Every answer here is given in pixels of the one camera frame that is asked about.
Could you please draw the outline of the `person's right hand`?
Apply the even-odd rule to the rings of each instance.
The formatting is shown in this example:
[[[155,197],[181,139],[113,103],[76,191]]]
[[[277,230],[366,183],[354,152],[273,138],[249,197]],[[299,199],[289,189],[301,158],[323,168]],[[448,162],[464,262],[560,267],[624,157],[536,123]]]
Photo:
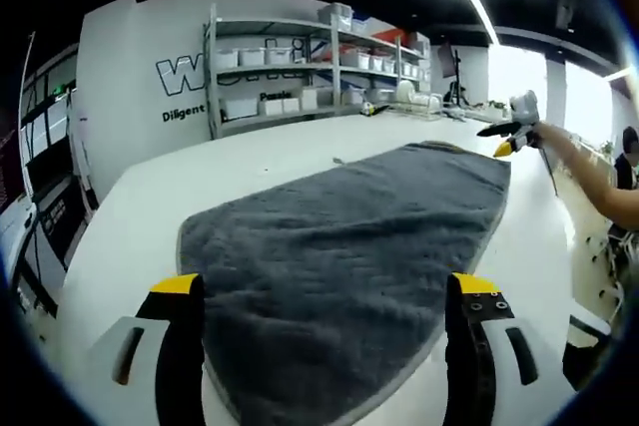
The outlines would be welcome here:
[[[545,139],[552,133],[552,127],[543,122],[534,124],[527,134],[528,146],[540,149],[544,145]]]

